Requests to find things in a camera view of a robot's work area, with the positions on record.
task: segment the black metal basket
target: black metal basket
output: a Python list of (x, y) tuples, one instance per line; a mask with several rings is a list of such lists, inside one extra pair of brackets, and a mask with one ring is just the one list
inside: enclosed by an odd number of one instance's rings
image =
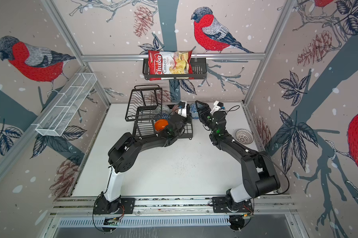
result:
[(150, 74), (148, 67), (148, 59), (143, 59), (143, 75), (146, 80), (151, 78), (173, 78), (173, 79), (205, 79), (207, 77), (207, 64), (205, 58), (191, 58), (190, 64), (192, 67), (192, 74)]
[[(138, 88), (144, 86), (156, 86), (154, 88)], [(126, 121), (151, 120), (161, 117), (162, 113), (162, 88), (157, 84), (137, 85), (131, 91), (129, 104), (126, 110)]]
[[(168, 105), (170, 109), (174, 107), (174, 104)], [(155, 122), (161, 118), (156, 117), (149, 120), (139, 120), (138, 118), (134, 122), (134, 130), (133, 135), (137, 137), (148, 136), (152, 134), (156, 134), (157, 131), (155, 130)], [(189, 138), (192, 139), (193, 137), (193, 127), (192, 127), (192, 117), (191, 114), (187, 115), (187, 124), (184, 127), (184, 132), (179, 138)]]

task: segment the white tabletop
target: white tabletop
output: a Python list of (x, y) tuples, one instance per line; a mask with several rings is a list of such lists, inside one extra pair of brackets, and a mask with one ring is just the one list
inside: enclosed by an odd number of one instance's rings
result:
[[(227, 102), (228, 110), (240, 103)], [(73, 191), (74, 197), (98, 196), (109, 179), (108, 151), (125, 133), (132, 133), (134, 122), (125, 121), (127, 104), (112, 104), (93, 149)], [(243, 109), (229, 112), (226, 128), (235, 136), (238, 129), (249, 129)], [(257, 150), (255, 142), (247, 145)], [(240, 163), (213, 146), (199, 120), (193, 120), (193, 139), (178, 139), (169, 147), (139, 153), (126, 172), (123, 196), (221, 195), (242, 183)]]

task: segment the white wire shelf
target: white wire shelf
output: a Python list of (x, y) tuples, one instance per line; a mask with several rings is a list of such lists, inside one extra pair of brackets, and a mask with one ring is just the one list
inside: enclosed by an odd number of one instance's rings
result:
[(72, 85), (40, 122), (36, 131), (42, 136), (61, 136), (89, 94), (97, 78), (93, 73), (76, 74)]

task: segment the orange bowl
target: orange bowl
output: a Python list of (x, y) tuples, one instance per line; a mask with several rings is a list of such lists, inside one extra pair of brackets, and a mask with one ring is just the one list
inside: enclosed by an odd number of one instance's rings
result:
[(168, 125), (168, 121), (165, 119), (160, 119), (155, 122), (155, 130), (161, 131)]

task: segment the chip bag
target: chip bag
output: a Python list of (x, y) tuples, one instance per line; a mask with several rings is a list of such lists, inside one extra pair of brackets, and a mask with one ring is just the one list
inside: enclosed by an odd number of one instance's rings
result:
[[(192, 74), (190, 65), (192, 51), (171, 52), (171, 51), (148, 51), (148, 67), (150, 74)], [(150, 80), (166, 80), (172, 77), (151, 78)]]

